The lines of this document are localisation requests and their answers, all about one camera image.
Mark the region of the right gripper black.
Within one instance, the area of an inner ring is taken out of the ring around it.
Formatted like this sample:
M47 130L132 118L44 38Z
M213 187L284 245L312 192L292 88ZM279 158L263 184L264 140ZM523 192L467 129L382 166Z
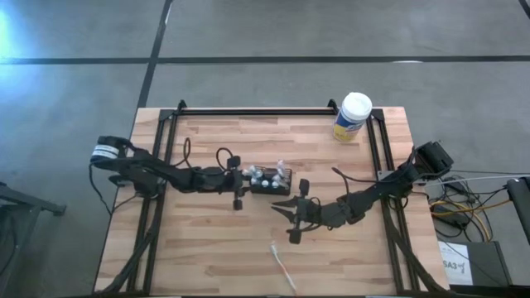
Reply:
M320 227L320 200L307 199L310 182L301 179L299 184L300 194L292 199L274 202L272 205L292 207L295 211L276 208L276 211L286 217L293 224L289 230L289 243L300 244L301 235Z

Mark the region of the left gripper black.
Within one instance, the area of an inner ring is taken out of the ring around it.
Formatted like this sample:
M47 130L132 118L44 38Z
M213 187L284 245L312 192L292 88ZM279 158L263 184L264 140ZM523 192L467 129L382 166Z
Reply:
M222 170L223 178L217 179L218 184L214 188L215 191L218 194L232 191L234 193L233 209L242 210L243 201L241 198L243 197L243 193L246 193L251 189L250 186L243 186L243 181L250 181L251 175L244 175L239 170L241 164L240 156L229 157L226 161L226 166L222 166L220 161L218 161L218 164L219 168Z

